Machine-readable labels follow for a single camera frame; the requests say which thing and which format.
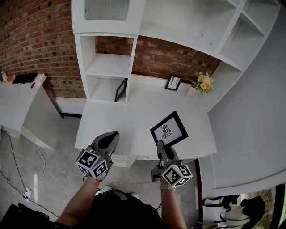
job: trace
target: wristband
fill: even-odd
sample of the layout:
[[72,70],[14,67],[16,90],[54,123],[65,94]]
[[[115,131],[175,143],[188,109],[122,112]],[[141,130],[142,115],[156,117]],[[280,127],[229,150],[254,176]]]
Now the wristband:
[[176,189],[176,187],[172,187],[169,184],[161,184],[160,188],[161,190]]

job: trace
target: picture frame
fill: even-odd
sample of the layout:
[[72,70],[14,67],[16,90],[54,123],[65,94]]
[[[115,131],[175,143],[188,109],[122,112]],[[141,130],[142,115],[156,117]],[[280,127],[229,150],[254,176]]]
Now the picture frame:
[[181,76],[170,74],[170,77],[166,83],[165,89],[177,91],[179,86],[180,86],[180,83],[182,81],[182,78],[183,77],[181,77]]
[[117,102],[118,99],[126,92],[127,89],[127,78],[125,78],[119,87],[116,89],[115,99],[114,101]]
[[176,111],[164,118],[150,131],[156,144],[162,140],[167,147],[189,137]]

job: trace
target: grey floor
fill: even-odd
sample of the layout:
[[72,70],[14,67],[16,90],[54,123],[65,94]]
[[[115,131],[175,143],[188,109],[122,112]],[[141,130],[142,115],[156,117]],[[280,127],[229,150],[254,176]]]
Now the grey floor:
[[[40,148],[46,159],[46,175],[31,199],[37,201],[56,215],[60,215],[71,197],[83,184],[83,174],[76,167],[75,161],[79,150],[74,149],[79,118],[65,117],[60,126],[58,148],[56,151]],[[26,187],[33,187],[41,180],[44,163],[41,154],[35,144],[24,136],[19,139],[11,137],[13,150],[19,171]],[[131,168],[113,167],[100,187],[106,184],[119,188],[124,192],[136,192],[141,201],[157,208],[160,204],[160,185],[152,183],[150,170],[157,161],[138,161]],[[198,218],[197,181],[194,162],[188,163],[194,177],[184,186],[176,190],[180,200],[181,209],[188,228],[193,227]],[[14,162],[9,135],[1,133],[0,141],[0,170],[5,176],[11,178],[10,183],[18,190],[24,192],[16,164]],[[21,195],[9,186],[6,180],[0,176],[0,220],[3,218],[11,204],[23,203],[27,207],[41,211],[50,216],[50,220],[56,217],[32,202],[27,203]]]

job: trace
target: white desk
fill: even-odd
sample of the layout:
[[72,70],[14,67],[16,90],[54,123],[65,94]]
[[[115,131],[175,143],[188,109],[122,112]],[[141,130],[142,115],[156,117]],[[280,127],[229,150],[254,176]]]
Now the white desk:
[[132,79],[127,104],[87,101],[75,148],[86,148],[98,135],[118,131],[120,140],[113,155],[115,165],[122,163],[128,167],[135,159],[158,159],[150,129],[177,111],[189,135],[173,146],[180,159],[205,157],[217,152],[207,113],[201,112],[192,99],[186,99],[184,90],[166,90],[166,80],[162,79],[144,76]]
[[58,126],[62,121],[42,85],[0,84],[0,125],[35,144],[55,149]]

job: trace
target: black picture frame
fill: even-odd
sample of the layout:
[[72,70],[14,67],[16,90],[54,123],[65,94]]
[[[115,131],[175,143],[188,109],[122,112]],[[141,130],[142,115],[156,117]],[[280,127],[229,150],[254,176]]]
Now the black picture frame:
[[[118,94],[119,89],[122,87],[122,85],[124,84],[124,88],[123,90]],[[116,89],[116,94],[115,94],[115,99],[114,101],[117,102],[118,99],[126,92],[127,89],[127,78],[125,78],[122,83],[119,85],[119,87]]]
[[151,131],[151,134],[152,134],[152,137],[157,145],[158,143],[158,139],[156,137],[156,134],[155,134],[155,130],[157,130],[158,128],[160,128],[164,123],[166,123],[168,120],[170,120],[171,118],[174,118],[179,129],[180,129],[180,132],[182,133],[182,136],[176,138],[175,140],[173,140],[172,142],[166,144],[165,146],[166,147],[170,147],[174,144],[177,144],[178,142],[182,141],[183,139],[189,137],[185,127],[183,126],[183,123],[182,121],[180,120],[179,116],[178,116],[178,113],[176,111],[172,112],[170,115],[168,115],[166,118],[164,118],[161,122],[159,122],[157,125],[155,125],[150,131]]
[[[176,86],[175,89],[168,87],[168,85],[169,85],[170,80],[171,80],[172,77],[179,78],[179,83],[177,84],[177,86]],[[182,81],[182,78],[183,78],[182,76],[177,76],[177,75],[174,75],[174,74],[170,74],[169,79],[168,79],[168,81],[167,81],[167,83],[166,83],[165,89],[167,89],[167,90],[172,90],[172,91],[177,91],[178,88],[179,88],[179,86],[180,86],[180,83],[181,83],[181,81]]]

